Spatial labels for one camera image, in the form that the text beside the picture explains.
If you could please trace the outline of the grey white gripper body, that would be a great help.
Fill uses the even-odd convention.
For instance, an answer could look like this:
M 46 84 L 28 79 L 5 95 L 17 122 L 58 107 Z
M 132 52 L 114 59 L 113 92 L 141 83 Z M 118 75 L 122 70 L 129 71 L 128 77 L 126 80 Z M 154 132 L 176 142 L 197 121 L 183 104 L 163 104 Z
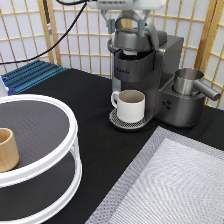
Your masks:
M 88 6 L 98 10 L 157 10 L 166 0 L 91 0 Z

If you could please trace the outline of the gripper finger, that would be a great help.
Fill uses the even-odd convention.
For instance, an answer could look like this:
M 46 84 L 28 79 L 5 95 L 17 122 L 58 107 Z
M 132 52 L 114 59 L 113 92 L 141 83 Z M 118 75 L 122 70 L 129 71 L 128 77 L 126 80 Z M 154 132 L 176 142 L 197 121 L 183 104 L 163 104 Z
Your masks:
M 115 31 L 115 20 L 110 18 L 109 12 L 107 10 L 102 10 L 101 15 L 106 22 L 106 27 L 107 27 L 108 31 L 114 32 Z
M 149 17 L 149 10 L 144 10 L 142 14 L 137 15 L 137 34 L 139 36 L 144 35 L 145 23 Z

